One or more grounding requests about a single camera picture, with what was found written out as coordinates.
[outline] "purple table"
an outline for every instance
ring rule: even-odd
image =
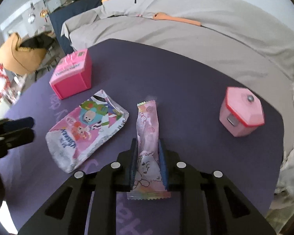
[[[93,88],[59,101],[49,79],[33,84],[7,116],[32,116],[36,139],[0,160],[6,200],[17,229],[71,175],[52,160],[45,135],[68,112],[96,91],[104,89],[129,111],[129,119],[115,136],[82,166],[99,171],[129,149],[136,136],[136,104],[157,100],[159,135],[168,149],[203,172],[221,170],[254,206],[265,214],[273,199],[283,156],[281,115],[261,99],[266,124],[247,137],[234,138],[219,122],[227,86],[242,86],[228,76],[184,56],[138,43],[107,40],[89,49],[93,60]],[[178,234],[179,194],[153,201],[117,197],[117,234]]]

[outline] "orange back scratcher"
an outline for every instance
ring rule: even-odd
[[[201,26],[201,22],[199,21],[180,18],[180,17],[171,17],[163,12],[158,12],[154,14],[153,19],[154,20],[171,20],[171,21],[183,22],[183,23],[187,23],[187,24],[191,24],[195,26]]]

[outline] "silver screw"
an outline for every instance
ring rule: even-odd
[[[80,179],[84,176],[84,173],[82,171],[77,171],[74,174],[74,177],[76,177],[77,179]]]
[[[255,98],[254,98],[252,95],[248,95],[248,96],[247,96],[247,100],[248,100],[249,102],[253,102],[253,101],[255,100]]]
[[[118,162],[111,163],[111,168],[112,168],[112,169],[117,169],[117,168],[119,168],[120,166],[121,166],[121,164],[118,163]]]
[[[223,176],[222,172],[221,171],[218,171],[216,170],[213,175],[216,177],[216,178],[221,178]]]
[[[176,166],[177,166],[178,168],[183,169],[183,168],[186,167],[186,163],[185,163],[185,162],[178,162],[178,163],[176,164]]]

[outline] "hexagonal lid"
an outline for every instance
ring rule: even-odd
[[[260,100],[247,88],[228,87],[225,105],[245,127],[265,124]]]

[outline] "small pink object on sofa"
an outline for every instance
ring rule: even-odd
[[[60,99],[92,87],[92,60],[87,49],[62,58],[49,81]]]
[[[260,100],[247,88],[228,87],[221,105],[220,122],[234,137],[250,134],[265,124]]]

